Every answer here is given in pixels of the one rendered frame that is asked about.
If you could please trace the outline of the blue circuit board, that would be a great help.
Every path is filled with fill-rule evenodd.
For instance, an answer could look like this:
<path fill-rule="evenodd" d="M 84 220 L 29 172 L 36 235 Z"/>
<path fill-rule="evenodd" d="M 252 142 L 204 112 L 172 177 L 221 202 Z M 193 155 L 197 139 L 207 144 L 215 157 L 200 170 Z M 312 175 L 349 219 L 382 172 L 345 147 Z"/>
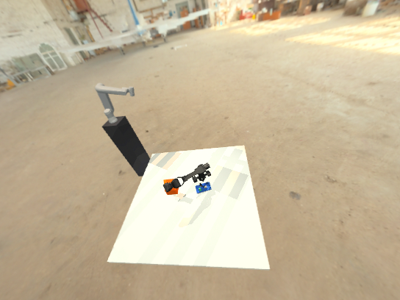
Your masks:
<path fill-rule="evenodd" d="M 199 185 L 196 185 L 197 194 L 201 193 L 201 192 L 204 192 L 204 191 L 207 191 L 207 190 L 211 190 L 211 189 L 212 188 L 210 186 L 210 182 L 206 182 L 206 183 L 203 183 L 203 184 L 199 183 Z"/>

